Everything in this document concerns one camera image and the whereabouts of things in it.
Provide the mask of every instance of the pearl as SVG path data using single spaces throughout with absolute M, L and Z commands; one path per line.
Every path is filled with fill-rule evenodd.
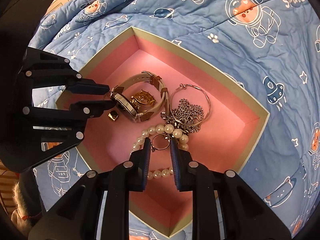
M 174 127 L 173 127 L 173 125 L 170 124 L 170 123 L 167 124 L 167 125 L 164 127 L 164 131 L 165 131 L 166 133 L 172 133 L 173 130 L 174 130 Z
M 133 146 L 132 146 L 132 150 L 133 151 L 137 151 L 140 149 L 140 145 L 138 143 L 134 143 Z
M 148 132 L 148 130 L 147 130 L 147 129 L 142 130 L 141 135 L 142 135 L 143 138 L 149 137 L 149 132 Z
M 179 143 L 179 148 L 181 150 L 187 151 L 189 149 L 189 145 L 186 143 L 183 143 L 183 144 Z
M 139 136 L 137 138 L 137 144 L 140 144 L 140 145 L 144 144 L 144 138 L 142 136 Z
M 165 169 L 162 171 L 161 175 L 162 175 L 162 177 L 167 178 L 170 176 L 170 171 Z
M 175 137 L 175 138 L 180 138 L 182 136 L 182 131 L 181 129 L 175 129 L 172 133 L 172 135 Z
M 159 178 L 161 178 L 161 176 L 162 176 L 161 171 L 154 171 L 153 172 L 153 177 L 155 179 L 159 179 Z
M 162 124 L 157 125 L 156 131 L 159 134 L 164 133 L 164 126 Z
M 189 141 L 188 135 L 183 134 L 183 135 L 179 138 L 179 143 L 181 143 L 181 144 L 187 143 L 188 141 Z
M 151 180 L 151 179 L 153 179 L 153 172 L 149 171 L 148 172 L 148 180 Z
M 150 126 L 149 128 L 148 128 L 148 132 L 149 132 L 149 134 L 151 134 L 151 135 L 153 135 L 153 134 L 155 134 L 157 131 L 156 131 L 156 127 L 155 126 Z

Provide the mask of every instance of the silver ring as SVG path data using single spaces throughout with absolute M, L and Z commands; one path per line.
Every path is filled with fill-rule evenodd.
M 154 144 L 153 144 L 154 138 L 156 138 L 156 137 L 159 136 L 159 135 L 163 136 L 164 139 L 168 139 L 168 145 L 167 145 L 165 148 L 156 148 L 156 147 L 154 146 Z M 158 134 L 156 134 L 156 135 L 152 138 L 152 140 L 151 140 L 151 151 L 152 151 L 152 152 L 155 152 L 156 150 L 158 150 L 158 151 L 165 150 L 165 149 L 167 149 L 169 146 L 170 146 L 170 138 L 169 138 L 169 135 L 166 135 L 166 134 L 163 134 L 163 133 L 158 133 Z

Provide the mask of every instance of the blue blanket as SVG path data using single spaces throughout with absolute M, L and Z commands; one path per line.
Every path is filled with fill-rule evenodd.
M 309 2 L 72 0 L 44 17 L 30 46 L 70 59 L 79 71 L 129 26 L 200 56 L 268 109 L 240 175 L 295 235 L 314 209 L 320 180 L 320 21 Z M 62 90 L 36 89 L 34 104 L 55 108 Z

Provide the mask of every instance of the leather watch strap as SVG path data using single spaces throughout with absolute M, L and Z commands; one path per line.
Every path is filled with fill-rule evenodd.
M 166 112 L 169 111 L 169 94 L 168 89 L 165 87 L 164 83 L 160 76 L 156 76 L 151 72 L 143 71 L 140 74 L 134 75 L 128 78 L 126 81 L 121 83 L 120 85 L 116 86 L 113 91 L 122 94 L 123 91 L 127 90 L 134 84 L 139 82 L 148 82 L 153 85 L 160 93 L 161 93 L 161 100 L 160 102 L 156 103 L 154 107 L 149 109 L 144 113 L 138 113 L 138 117 L 141 122 L 147 121 L 151 118 L 154 113 L 160 111 L 162 105 L 165 103 L 165 110 Z

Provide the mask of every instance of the jewelry box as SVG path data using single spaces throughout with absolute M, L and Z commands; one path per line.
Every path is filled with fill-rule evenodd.
M 215 66 L 177 44 L 135 27 L 127 28 L 105 45 L 80 73 L 111 89 L 143 71 L 161 77 L 169 95 L 182 83 L 193 84 L 206 92 L 211 113 L 199 132 L 189 136 L 188 151 L 195 161 L 210 170 L 232 169 L 239 173 L 259 141 L 269 112 Z M 143 82 L 125 90 L 124 96 L 130 98 L 141 90 L 160 100 L 159 91 Z M 201 105 L 205 113 L 209 110 L 204 94 L 194 90 L 182 90 L 175 95 L 172 108 L 182 98 Z M 80 100 L 102 100 L 102 97 L 73 95 L 65 90 L 56 103 L 59 109 L 68 109 L 70 103 Z M 142 130 L 161 123 L 164 120 L 160 113 L 146 122 L 134 123 L 122 113 L 113 122 L 105 112 L 100 118 L 88 120 L 78 150 L 91 169 L 99 173 L 109 171 L 129 159 L 132 144 Z M 151 153 L 151 171 L 170 166 L 169 149 Z M 192 221 L 192 193 L 178 192 L 172 175 L 148 180 L 143 193 L 130 193 L 129 209 L 148 226 L 171 237 Z

